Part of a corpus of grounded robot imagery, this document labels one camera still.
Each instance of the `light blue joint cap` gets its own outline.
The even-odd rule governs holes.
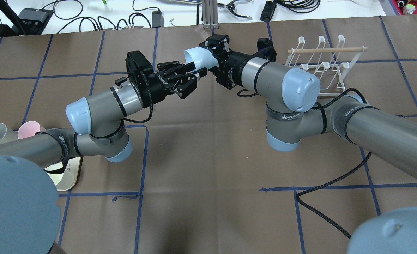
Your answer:
[[[67,105],[66,115],[78,135],[88,135],[91,133],[91,113],[85,97]]]
[[[129,136],[127,145],[125,146],[125,148],[120,153],[118,153],[118,155],[116,155],[114,157],[111,157],[111,158],[106,158],[105,157],[105,159],[108,159],[108,161],[115,162],[115,163],[116,162],[121,162],[121,161],[124,161],[125,159],[127,159],[130,156],[130,154],[132,154],[132,152],[133,152],[133,145],[132,145],[132,141],[130,140],[130,136]]]
[[[281,151],[281,152],[291,152],[295,150],[298,146],[301,140],[299,140],[297,143],[287,143],[281,140],[278,140],[277,138],[273,137],[268,130],[266,131],[266,134],[268,136],[268,144],[275,150]]]
[[[347,253],[417,253],[417,207],[390,211],[362,223],[351,236]]]
[[[295,112],[306,112],[317,101],[320,80],[299,68],[289,70],[282,81],[282,99]]]
[[[58,192],[26,159],[0,156],[0,253],[47,253],[60,229]]]

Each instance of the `dish rack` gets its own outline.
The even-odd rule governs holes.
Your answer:
[[[299,67],[304,71],[312,73],[320,79],[320,82],[322,84],[322,80],[324,81],[326,79],[323,79],[323,77],[329,76],[329,72],[333,73],[333,78],[331,79],[331,81],[327,85],[324,85],[324,87],[321,87],[320,96],[337,96],[344,92],[346,90],[344,83],[346,75],[356,64],[362,52],[368,50],[368,48],[364,46],[355,48],[345,48],[345,37],[343,35],[339,35],[338,39],[339,42],[337,43],[337,47],[325,48],[326,39],[325,37],[320,35],[318,36],[318,45],[316,48],[304,48],[306,40],[303,36],[300,36],[298,38],[297,47],[288,50],[289,56],[285,65]],[[342,52],[355,52],[356,54],[351,61],[339,61],[339,56]],[[300,59],[301,55],[308,56],[309,54],[310,58],[306,63],[298,63],[298,60]],[[321,57],[323,56],[323,54],[331,55],[331,59],[329,62],[321,61]],[[334,85],[336,86],[337,90],[340,90],[340,92],[329,92],[329,89],[332,89]]]

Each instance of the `pink cup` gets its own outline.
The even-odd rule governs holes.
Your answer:
[[[44,131],[44,127],[42,127],[38,122],[36,121],[29,121],[24,123],[17,132],[17,137],[19,139],[26,138],[26,137],[32,137],[36,134],[36,132],[42,132]]]

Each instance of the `power adapter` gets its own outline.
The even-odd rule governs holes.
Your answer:
[[[262,15],[260,15],[260,20],[271,21],[271,18],[273,17],[275,9],[276,9],[276,2],[266,1],[264,9],[262,10]]]
[[[164,27],[165,20],[163,19],[162,11],[152,11],[152,27]]]

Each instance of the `wooden dowel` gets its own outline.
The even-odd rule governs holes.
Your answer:
[[[308,48],[308,49],[289,49],[289,54],[305,54],[305,53],[337,53],[337,52],[357,52],[367,51],[367,47],[355,48]]]

